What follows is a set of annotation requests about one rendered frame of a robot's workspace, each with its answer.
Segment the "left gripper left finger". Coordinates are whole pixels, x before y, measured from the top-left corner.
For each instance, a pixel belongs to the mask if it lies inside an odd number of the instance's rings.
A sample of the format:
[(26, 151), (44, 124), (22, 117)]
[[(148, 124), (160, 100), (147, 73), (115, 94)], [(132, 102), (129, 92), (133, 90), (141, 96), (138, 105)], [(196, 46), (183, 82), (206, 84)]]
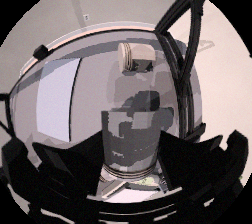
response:
[(105, 159), (102, 130), (68, 149), (38, 142), (32, 146), (41, 161), (66, 172), (89, 196), (96, 197)]

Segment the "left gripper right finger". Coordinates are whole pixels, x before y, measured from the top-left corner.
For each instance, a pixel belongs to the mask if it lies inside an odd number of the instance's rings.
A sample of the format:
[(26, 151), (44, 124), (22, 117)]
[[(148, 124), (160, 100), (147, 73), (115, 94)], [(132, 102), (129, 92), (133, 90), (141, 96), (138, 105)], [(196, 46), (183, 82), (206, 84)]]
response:
[(220, 145), (223, 135), (192, 143), (163, 130), (160, 133), (157, 158), (169, 191), (181, 187), (180, 183), (193, 171), (202, 157)]

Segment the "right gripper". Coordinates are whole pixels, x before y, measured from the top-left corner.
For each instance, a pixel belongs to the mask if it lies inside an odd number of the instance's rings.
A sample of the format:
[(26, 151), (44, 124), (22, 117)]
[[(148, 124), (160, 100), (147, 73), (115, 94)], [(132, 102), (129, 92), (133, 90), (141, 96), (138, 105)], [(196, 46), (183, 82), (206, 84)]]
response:
[(27, 212), (30, 217), (32, 216), (32, 213), (33, 213), (34, 209), (35, 209), (35, 211), (38, 211), (38, 212), (42, 213), (41, 208), (39, 208), (39, 207), (37, 207), (37, 206), (35, 206), (35, 205), (31, 204), (31, 203), (30, 203), (30, 205), (28, 204), (28, 207), (29, 207), (29, 209), (31, 209), (31, 210), (29, 210), (29, 212)]

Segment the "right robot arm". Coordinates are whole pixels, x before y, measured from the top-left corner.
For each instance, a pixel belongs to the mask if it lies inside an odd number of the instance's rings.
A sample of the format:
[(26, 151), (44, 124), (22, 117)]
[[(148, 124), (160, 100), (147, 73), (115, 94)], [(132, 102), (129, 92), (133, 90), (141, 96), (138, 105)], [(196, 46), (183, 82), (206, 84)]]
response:
[(8, 186), (8, 184), (7, 184), (8, 179), (5, 178), (4, 176), (2, 176), (1, 174), (0, 174), (0, 179), (1, 179), (2, 183), (4, 184), (5, 188), (7, 189), (7, 191), (9, 192), (9, 194), (12, 195), (10, 189), (7, 187)]

